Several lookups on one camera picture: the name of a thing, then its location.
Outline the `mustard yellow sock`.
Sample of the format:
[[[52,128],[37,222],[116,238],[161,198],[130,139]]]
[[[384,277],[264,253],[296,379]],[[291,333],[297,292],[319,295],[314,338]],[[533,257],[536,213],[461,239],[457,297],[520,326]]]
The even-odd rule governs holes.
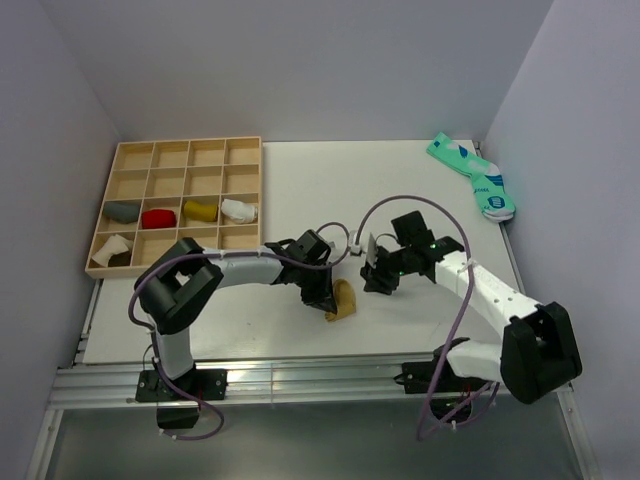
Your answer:
[[[325,320],[335,322],[356,313],[356,295],[351,284],[345,279],[337,279],[333,282],[333,294],[336,301],[337,312],[326,312]]]
[[[218,205],[187,200],[183,206],[183,215],[188,220],[215,223],[218,217]]]

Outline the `cream and brown striped sock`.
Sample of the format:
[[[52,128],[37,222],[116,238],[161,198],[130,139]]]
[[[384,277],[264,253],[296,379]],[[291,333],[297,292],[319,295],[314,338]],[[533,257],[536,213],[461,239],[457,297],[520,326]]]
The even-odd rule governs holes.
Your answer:
[[[120,234],[111,235],[91,257],[101,267],[108,267],[116,255],[130,253],[134,242]]]

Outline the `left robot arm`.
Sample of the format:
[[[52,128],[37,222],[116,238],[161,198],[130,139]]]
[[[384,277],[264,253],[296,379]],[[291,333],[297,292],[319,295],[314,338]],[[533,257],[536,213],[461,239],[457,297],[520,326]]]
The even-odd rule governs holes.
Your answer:
[[[130,320],[150,331],[155,355],[154,370],[140,375],[136,400],[224,397],[226,376],[197,370],[189,333],[217,290],[294,284],[304,305],[336,314],[330,253],[330,245],[312,230],[255,249],[206,249],[191,237],[175,243],[134,284]]]

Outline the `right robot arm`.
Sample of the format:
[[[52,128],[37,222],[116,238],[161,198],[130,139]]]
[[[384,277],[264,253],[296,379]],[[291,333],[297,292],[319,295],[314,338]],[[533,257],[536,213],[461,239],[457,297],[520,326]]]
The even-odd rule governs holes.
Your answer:
[[[532,404],[582,374],[571,319],[562,305],[542,304],[511,288],[472,260],[457,240],[435,237],[418,211],[394,219],[392,226],[397,250],[368,240],[360,270],[365,291],[390,295],[402,277],[426,277],[461,298],[463,309],[477,312],[499,337],[496,343],[459,337],[436,349],[432,383],[446,390],[467,378],[500,383],[518,401]]]

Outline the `teal patterned sock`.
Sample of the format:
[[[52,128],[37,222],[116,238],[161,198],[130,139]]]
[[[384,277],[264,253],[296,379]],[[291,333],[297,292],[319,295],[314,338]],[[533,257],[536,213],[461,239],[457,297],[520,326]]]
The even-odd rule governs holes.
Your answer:
[[[501,223],[513,218],[516,206],[505,192],[499,168],[439,133],[427,147],[427,153],[470,180],[477,206],[485,218]]]

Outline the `white rolled sock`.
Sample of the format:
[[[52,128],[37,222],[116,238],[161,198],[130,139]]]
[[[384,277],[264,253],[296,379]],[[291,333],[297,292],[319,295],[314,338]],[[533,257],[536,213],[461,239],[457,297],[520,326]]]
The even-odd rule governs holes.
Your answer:
[[[253,223],[258,217],[258,208],[255,205],[229,198],[222,200],[220,211],[225,218],[236,224]]]

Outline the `mustard yellow rolled sock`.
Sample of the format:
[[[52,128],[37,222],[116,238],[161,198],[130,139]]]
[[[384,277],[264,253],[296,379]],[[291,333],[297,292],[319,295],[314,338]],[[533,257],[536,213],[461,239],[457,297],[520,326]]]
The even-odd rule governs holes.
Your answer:
[[[183,215],[188,220],[215,223],[218,217],[218,205],[187,200],[183,206]]]

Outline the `wooden compartment tray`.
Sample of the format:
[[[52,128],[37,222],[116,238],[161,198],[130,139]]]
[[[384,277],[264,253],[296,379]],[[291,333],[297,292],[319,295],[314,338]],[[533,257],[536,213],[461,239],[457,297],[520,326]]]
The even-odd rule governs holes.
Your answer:
[[[262,141],[258,137],[203,138],[123,142],[116,148],[96,222],[85,271],[95,279],[137,276],[177,241],[192,237],[205,248],[252,248],[262,242]],[[236,224],[220,211],[225,198],[258,208],[253,223]],[[215,223],[188,220],[187,200],[217,204]],[[138,221],[120,224],[103,214],[108,201],[140,204]],[[170,209],[171,229],[144,230],[141,214]],[[132,251],[101,267],[92,255],[113,234],[134,242]]]

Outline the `red rolled sock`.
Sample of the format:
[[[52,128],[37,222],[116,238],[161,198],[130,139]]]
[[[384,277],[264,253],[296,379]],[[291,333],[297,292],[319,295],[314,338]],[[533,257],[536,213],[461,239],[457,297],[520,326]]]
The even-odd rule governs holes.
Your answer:
[[[176,224],[176,214],[170,209],[150,209],[141,214],[141,228],[144,230],[171,229]]]

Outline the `grey rolled sock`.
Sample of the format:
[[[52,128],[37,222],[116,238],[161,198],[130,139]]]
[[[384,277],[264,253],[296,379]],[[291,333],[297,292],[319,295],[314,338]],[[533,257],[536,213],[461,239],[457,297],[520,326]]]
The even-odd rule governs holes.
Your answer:
[[[120,224],[136,223],[140,214],[140,204],[108,201],[103,206],[103,214],[108,219]]]

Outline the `aluminium mounting rail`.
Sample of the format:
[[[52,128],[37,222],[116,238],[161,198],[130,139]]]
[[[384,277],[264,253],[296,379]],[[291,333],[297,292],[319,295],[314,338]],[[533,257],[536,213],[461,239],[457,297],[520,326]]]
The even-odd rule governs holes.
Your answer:
[[[209,361],[202,370],[227,371],[226,405],[407,399],[393,377],[420,355],[317,357],[289,360]],[[50,410],[134,408],[140,364],[86,365],[56,373]]]

